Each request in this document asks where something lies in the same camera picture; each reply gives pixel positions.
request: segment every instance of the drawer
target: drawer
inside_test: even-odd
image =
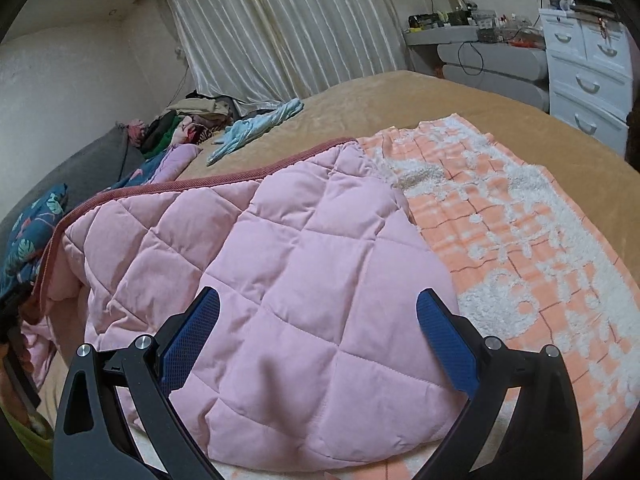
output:
[[[577,19],[542,15],[542,27],[547,50],[587,59],[582,28]]]
[[[606,111],[593,108],[575,95],[555,89],[551,94],[551,115],[606,144],[617,154],[625,155],[628,128]]]
[[[551,86],[564,88],[579,99],[626,119],[634,99],[634,84],[629,76],[601,66],[586,66],[557,52],[548,52],[548,58]]]
[[[626,28],[621,23],[607,22],[606,39],[598,23],[583,21],[582,33],[589,64],[598,63],[625,75],[632,73]]]

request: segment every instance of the metal screw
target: metal screw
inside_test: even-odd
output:
[[[139,348],[140,350],[149,348],[151,346],[152,341],[153,340],[151,339],[151,336],[148,336],[148,335],[140,336],[138,339],[136,339],[136,348]]]
[[[484,344],[489,350],[499,350],[502,348],[502,341],[497,337],[490,336],[484,340]]]
[[[91,345],[84,344],[78,347],[78,355],[80,357],[85,357],[90,353],[91,353]]]
[[[545,346],[545,354],[549,357],[558,357],[560,355],[560,351],[553,345]]]

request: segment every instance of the green cloth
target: green cloth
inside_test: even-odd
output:
[[[49,423],[39,413],[30,416],[31,425],[34,428],[39,428],[39,433],[42,434],[41,436],[29,428],[25,428],[20,422],[7,413],[2,406],[0,406],[0,408],[24,448],[43,471],[48,474],[49,477],[53,478],[53,430]]]
[[[164,136],[162,136],[162,139],[160,139],[160,142],[158,143],[158,145],[154,149],[152,149],[150,152],[145,153],[145,155],[143,155],[145,157],[145,160],[151,160],[156,155],[160,155],[160,153],[164,152],[164,150],[166,150],[169,147],[169,144],[171,144],[171,140],[174,138],[175,129],[178,127],[178,125],[182,122],[183,119],[184,119],[183,116],[177,116],[174,119],[174,122],[171,124],[171,127],[166,131]]]

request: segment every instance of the drawer handle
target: drawer handle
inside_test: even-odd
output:
[[[587,94],[597,94],[600,91],[600,85],[598,83],[585,84],[582,81],[580,74],[577,74],[575,76],[575,80],[578,82],[578,85],[580,85],[580,88],[582,88],[585,92],[587,92]]]
[[[601,43],[598,44],[598,47],[605,56],[616,57],[618,55],[618,51],[615,48],[604,46]]]
[[[558,38],[558,41],[560,43],[569,43],[571,41],[571,35],[570,34],[558,34],[556,32],[556,38]]]
[[[580,120],[580,116],[578,114],[575,115],[575,123],[578,125],[578,128],[580,128],[584,133],[586,133],[588,136],[591,136],[591,137],[595,135],[596,130],[598,129],[597,124],[591,124],[591,123],[585,122],[584,124],[588,126],[588,128],[583,126],[582,121]]]

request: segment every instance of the white curtain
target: white curtain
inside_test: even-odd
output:
[[[168,0],[198,90],[244,110],[406,69],[390,0]]]

